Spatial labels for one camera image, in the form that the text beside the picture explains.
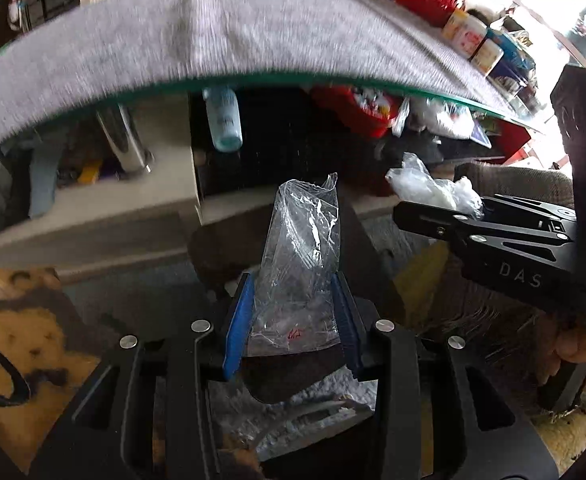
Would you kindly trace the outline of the person's right hand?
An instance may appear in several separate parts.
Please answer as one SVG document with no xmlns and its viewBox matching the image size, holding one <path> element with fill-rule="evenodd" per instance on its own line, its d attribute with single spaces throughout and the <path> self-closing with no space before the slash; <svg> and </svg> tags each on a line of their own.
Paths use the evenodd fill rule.
<svg viewBox="0 0 586 480">
<path fill-rule="evenodd" d="M 586 327 L 560 330 L 555 318 L 541 314 L 536 320 L 536 366 L 540 385 L 558 373 L 562 362 L 586 363 Z"/>
</svg>

